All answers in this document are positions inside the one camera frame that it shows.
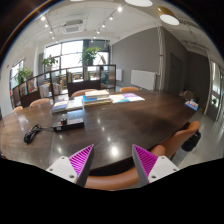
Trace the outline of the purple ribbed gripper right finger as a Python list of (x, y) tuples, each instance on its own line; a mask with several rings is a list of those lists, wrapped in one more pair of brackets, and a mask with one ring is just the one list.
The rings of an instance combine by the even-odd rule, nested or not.
[(179, 168), (165, 156), (165, 148), (157, 145), (148, 151), (132, 145), (132, 156), (142, 186), (175, 173)]

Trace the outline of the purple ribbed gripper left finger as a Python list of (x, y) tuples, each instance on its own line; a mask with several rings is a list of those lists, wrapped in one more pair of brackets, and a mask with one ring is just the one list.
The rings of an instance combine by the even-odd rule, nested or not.
[(94, 145), (89, 145), (73, 155), (59, 157), (47, 171), (81, 187), (85, 186), (94, 156)]

